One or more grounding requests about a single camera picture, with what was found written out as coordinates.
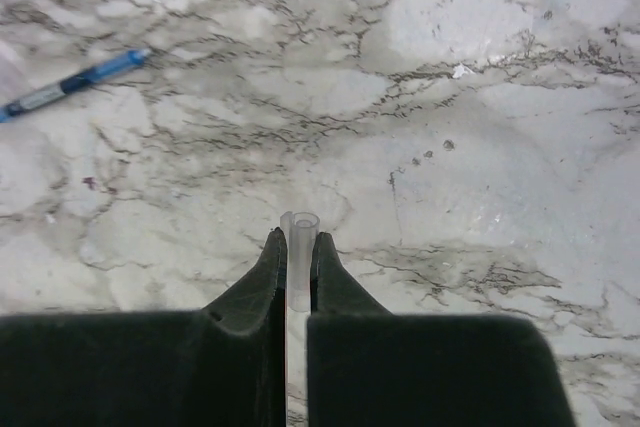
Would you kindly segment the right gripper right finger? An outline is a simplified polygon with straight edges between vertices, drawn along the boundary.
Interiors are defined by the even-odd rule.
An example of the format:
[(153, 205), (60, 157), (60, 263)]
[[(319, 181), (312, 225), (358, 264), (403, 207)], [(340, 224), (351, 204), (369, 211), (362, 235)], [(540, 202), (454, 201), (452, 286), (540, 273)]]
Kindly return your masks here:
[(311, 276), (311, 425), (574, 424), (552, 351), (530, 321), (391, 313), (347, 272), (327, 233)]

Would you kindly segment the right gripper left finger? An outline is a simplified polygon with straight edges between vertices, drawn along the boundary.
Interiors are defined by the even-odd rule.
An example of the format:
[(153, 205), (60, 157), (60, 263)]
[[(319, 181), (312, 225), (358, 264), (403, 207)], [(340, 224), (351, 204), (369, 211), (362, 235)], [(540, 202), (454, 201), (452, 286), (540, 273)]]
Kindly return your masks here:
[(287, 247), (190, 311), (5, 316), (5, 426), (282, 426)]

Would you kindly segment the clear pen cap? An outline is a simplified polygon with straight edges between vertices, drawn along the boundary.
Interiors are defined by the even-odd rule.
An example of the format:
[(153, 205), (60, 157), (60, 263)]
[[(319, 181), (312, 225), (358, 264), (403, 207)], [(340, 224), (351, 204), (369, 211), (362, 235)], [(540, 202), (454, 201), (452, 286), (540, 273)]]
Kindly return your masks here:
[(311, 265), (320, 219), (310, 212), (289, 211), (281, 216), (280, 228), (287, 245), (287, 305), (307, 313), (311, 310)]

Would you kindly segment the blue pen cap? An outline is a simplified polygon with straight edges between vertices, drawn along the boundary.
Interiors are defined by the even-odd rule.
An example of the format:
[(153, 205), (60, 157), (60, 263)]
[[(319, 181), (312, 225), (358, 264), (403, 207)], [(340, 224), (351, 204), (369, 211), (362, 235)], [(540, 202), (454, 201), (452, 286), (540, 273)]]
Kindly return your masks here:
[(151, 53), (150, 48), (128, 50), (108, 61), (23, 95), (1, 107), (1, 122), (25, 115), (109, 78), (139, 68), (148, 60)]

